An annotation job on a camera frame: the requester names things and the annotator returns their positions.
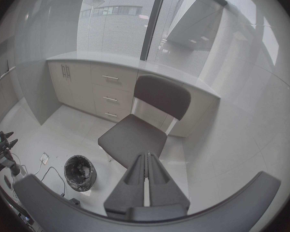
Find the cabinet handle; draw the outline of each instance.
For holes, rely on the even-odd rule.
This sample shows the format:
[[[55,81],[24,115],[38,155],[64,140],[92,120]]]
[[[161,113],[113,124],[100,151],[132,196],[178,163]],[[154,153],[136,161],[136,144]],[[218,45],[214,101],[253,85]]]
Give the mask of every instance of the cabinet handle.
[[[108,76],[108,75],[102,75],[103,77],[106,77],[106,78],[111,78],[111,79],[116,79],[118,80],[118,77],[112,77],[112,76]]]
[[[66,68],[67,68],[67,75],[68,75],[68,78],[70,78],[71,79],[71,76],[70,76],[70,69],[69,69],[69,67],[66,65]]]
[[[63,65],[61,65],[61,70],[62,70],[63,77],[65,77],[66,76],[66,70],[65,70],[65,67]]]
[[[115,115],[115,114],[109,114],[109,113],[105,113],[105,114],[117,117],[117,115]]]
[[[111,100],[111,101],[115,101],[115,102],[117,101],[116,99],[108,98],[108,97],[105,97],[105,96],[103,98]]]

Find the chair seat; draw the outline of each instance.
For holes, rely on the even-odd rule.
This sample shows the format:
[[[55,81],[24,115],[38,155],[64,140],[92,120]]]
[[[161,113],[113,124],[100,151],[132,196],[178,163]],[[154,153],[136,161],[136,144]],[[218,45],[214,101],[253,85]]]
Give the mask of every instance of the chair seat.
[[[159,157],[166,139],[163,131],[130,114],[104,133],[98,139],[98,145],[128,168],[141,151],[149,150]]]

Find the chair leg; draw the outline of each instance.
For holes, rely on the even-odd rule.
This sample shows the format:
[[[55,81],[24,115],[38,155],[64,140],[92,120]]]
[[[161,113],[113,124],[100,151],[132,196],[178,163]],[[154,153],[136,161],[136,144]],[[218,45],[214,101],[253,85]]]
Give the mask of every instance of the chair leg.
[[[108,162],[110,162],[112,160],[112,157],[106,151],[104,151],[104,152],[106,153],[106,157],[107,157]]]

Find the black trash bag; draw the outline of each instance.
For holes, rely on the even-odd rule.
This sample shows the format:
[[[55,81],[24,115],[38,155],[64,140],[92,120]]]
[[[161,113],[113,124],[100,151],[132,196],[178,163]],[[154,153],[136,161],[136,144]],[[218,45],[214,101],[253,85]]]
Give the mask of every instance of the black trash bag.
[[[93,164],[81,155],[72,156],[67,160],[64,174],[67,183],[75,191],[88,191],[97,178]]]

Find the power outlet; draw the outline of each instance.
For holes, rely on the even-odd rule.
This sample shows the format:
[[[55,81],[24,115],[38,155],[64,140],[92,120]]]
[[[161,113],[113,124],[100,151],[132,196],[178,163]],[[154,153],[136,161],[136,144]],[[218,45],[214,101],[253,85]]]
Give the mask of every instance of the power outlet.
[[[49,156],[44,152],[44,153],[42,154],[41,158],[40,158],[40,161],[42,161],[42,163],[43,163],[44,165],[46,165],[48,159],[49,159]]]

